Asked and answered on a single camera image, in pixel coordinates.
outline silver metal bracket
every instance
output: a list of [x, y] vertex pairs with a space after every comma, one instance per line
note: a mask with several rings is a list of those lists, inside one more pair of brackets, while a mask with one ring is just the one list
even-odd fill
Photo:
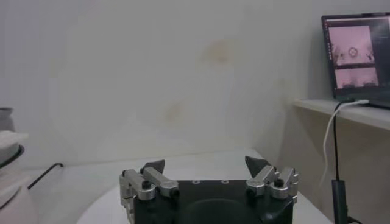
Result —
[[126, 209], [127, 219], [134, 223], [134, 198], [148, 201], [155, 198], [156, 187], [135, 170], [125, 170], [119, 176], [121, 205]]
[[162, 196], [169, 198], [175, 198], [179, 196], [179, 183], [175, 180], [166, 178], [153, 167], [144, 168], [143, 176], [145, 179], [152, 182], [159, 188]]
[[253, 196], [264, 195], [266, 185], [275, 181], [279, 177], [279, 172], [273, 166], [265, 166], [253, 179], [246, 181], [247, 191]]
[[293, 168], [284, 168], [279, 179], [269, 185], [271, 196], [277, 199], [286, 199], [292, 196], [294, 202], [298, 199], [298, 176], [299, 174]]

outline black screw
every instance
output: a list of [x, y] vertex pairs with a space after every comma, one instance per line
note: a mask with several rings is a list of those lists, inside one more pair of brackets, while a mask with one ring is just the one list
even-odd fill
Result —
[[151, 187], [152, 187], [152, 183], [151, 182], [149, 182], [147, 180], [142, 182], [142, 189], [143, 190], [150, 189]]
[[280, 178], [276, 179], [274, 182], [275, 187], [283, 187], [283, 185], [285, 185], [285, 182]]
[[252, 189], [246, 189], [246, 195], [249, 197], [249, 198], [254, 198], [256, 196], [256, 192]]
[[180, 196], [180, 191], [177, 189], [173, 189], [170, 191], [169, 196], [171, 196], [171, 199], [176, 200]]

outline white appliance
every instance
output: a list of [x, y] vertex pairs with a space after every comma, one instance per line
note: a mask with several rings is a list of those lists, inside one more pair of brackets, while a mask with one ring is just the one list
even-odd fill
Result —
[[38, 215], [27, 189], [30, 178], [18, 171], [28, 135], [13, 132], [11, 108], [0, 108], [0, 223], [38, 224]]

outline camera feed on screen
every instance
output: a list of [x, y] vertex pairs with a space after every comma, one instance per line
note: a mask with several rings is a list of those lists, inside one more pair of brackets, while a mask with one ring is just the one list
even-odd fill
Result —
[[390, 86], [390, 19], [329, 19], [328, 51], [337, 89]]

